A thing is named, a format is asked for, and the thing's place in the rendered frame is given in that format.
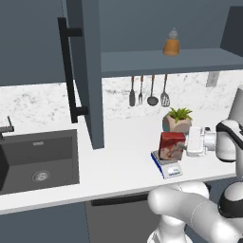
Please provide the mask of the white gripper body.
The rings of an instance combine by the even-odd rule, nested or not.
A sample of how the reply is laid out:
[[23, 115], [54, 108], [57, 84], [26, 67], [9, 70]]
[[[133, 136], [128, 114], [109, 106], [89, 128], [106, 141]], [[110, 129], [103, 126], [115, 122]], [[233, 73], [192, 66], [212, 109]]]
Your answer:
[[191, 126], [189, 129], [186, 153], [188, 157], [201, 157], [205, 154], [204, 137], [198, 126]]

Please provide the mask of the grey-blue open cabinet door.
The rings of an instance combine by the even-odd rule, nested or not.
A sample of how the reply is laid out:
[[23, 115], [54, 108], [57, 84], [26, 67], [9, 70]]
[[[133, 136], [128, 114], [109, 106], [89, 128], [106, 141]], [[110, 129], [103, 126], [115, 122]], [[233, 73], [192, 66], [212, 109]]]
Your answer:
[[92, 147], [104, 148], [103, 91], [100, 45], [99, 0], [65, 0], [70, 28], [80, 28], [82, 37], [71, 37], [74, 80], [82, 106], [86, 106], [86, 126]]

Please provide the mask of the blue white digital scale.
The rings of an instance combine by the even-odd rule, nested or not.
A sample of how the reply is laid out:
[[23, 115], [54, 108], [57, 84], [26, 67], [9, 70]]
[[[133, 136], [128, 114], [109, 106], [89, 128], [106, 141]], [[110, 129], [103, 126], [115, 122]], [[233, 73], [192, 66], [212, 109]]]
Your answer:
[[177, 160], [161, 160], [159, 159], [159, 152], [153, 151], [151, 158], [157, 165], [164, 179], [182, 176], [182, 169]]

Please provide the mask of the grey hanging slotted turner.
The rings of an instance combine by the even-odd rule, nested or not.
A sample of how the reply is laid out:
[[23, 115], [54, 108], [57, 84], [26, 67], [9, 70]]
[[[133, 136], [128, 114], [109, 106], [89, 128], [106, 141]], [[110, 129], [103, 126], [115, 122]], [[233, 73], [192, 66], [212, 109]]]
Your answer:
[[160, 103], [163, 107], [168, 107], [170, 105], [170, 99], [169, 95], [166, 93], [166, 83], [167, 83], [167, 76], [164, 76], [164, 82], [165, 84], [163, 85], [163, 91], [160, 95]]

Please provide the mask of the red cereal box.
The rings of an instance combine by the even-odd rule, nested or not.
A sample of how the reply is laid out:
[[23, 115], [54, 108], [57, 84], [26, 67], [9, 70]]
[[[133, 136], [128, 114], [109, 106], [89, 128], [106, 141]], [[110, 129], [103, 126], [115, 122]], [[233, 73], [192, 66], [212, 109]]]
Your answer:
[[159, 141], [159, 158], [162, 160], [181, 160], [183, 150], [178, 147], [185, 144], [185, 136], [179, 132], [162, 132]]

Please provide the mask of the grey-blue base cabinet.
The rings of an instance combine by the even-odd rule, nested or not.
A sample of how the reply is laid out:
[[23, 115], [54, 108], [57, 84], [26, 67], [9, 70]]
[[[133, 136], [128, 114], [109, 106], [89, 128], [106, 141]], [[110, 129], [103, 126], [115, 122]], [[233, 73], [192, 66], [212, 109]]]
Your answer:
[[84, 204], [0, 215], [0, 243], [89, 243]]

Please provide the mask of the grey hanging ladle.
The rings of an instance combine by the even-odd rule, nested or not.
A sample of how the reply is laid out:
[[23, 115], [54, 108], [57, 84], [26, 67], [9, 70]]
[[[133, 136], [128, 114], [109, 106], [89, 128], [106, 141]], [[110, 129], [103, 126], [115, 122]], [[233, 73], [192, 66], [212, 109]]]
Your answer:
[[155, 106], [159, 102], [158, 98], [153, 96], [154, 80], [155, 80], [155, 75], [152, 75], [151, 92], [150, 92], [150, 96], [147, 98], [147, 103], [151, 106]]

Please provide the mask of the grey wall outlet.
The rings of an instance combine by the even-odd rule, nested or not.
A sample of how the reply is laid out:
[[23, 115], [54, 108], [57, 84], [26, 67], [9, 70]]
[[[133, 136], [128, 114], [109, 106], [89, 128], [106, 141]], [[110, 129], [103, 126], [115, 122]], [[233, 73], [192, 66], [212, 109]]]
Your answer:
[[219, 71], [210, 71], [209, 74], [208, 74], [206, 86], [207, 87], [215, 87], [217, 85], [219, 74], [220, 74]]

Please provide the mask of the grey hanging fork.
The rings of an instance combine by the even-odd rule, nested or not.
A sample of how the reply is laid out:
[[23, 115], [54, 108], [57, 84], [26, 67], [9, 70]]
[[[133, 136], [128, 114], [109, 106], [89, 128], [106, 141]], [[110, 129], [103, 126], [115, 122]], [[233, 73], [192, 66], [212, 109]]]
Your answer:
[[140, 75], [139, 105], [142, 105], [142, 85], [143, 85], [143, 75]]

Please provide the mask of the grey hanging spatula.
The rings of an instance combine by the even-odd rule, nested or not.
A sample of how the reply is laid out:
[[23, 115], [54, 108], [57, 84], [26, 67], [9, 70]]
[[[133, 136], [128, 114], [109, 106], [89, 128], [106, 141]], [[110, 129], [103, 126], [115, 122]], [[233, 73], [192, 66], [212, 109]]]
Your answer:
[[130, 106], [135, 106], [135, 102], [136, 102], [135, 91], [134, 91], [134, 81], [135, 81], [135, 77], [131, 76], [131, 90], [129, 93], [129, 105]]

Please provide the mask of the grey-blue wall cabinet with shelf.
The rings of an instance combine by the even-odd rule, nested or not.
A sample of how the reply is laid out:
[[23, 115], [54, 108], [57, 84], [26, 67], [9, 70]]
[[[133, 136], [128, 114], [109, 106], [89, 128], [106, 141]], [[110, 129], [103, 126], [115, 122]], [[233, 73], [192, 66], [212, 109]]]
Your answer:
[[[102, 76], [243, 69], [220, 47], [230, 7], [243, 0], [99, 0]], [[170, 31], [180, 52], [163, 54]]]

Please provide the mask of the black tap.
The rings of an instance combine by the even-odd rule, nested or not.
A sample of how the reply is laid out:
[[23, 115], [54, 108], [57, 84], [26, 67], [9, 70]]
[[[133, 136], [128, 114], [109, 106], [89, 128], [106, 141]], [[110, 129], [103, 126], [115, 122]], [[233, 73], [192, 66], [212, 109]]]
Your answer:
[[0, 127], [0, 141], [4, 140], [4, 136], [3, 136], [4, 133], [14, 132], [14, 126], [11, 123], [10, 117], [7, 116], [7, 118], [9, 121], [9, 125]]

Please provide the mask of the green plant in pot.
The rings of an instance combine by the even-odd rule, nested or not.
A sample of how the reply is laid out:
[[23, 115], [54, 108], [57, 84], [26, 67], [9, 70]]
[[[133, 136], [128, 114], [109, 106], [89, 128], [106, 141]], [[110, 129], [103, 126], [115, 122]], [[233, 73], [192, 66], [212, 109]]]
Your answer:
[[192, 111], [186, 107], [176, 110], [171, 107], [170, 111], [162, 119], [162, 129], [164, 132], [188, 133], [192, 126]]

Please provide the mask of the dark open cabinet door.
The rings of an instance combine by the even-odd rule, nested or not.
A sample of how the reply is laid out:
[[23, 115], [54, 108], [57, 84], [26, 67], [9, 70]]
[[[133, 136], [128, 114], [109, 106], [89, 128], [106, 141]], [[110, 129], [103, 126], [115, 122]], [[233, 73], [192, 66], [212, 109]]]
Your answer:
[[243, 7], [230, 7], [220, 47], [243, 58]]

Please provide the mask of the orange bottle with grey cap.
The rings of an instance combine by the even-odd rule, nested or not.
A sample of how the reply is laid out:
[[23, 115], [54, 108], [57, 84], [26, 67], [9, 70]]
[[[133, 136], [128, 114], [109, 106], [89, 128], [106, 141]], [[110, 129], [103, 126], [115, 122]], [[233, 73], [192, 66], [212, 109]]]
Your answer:
[[178, 32], [173, 28], [163, 46], [163, 54], [166, 56], [177, 56], [179, 55], [179, 52], [180, 44], [178, 40]]

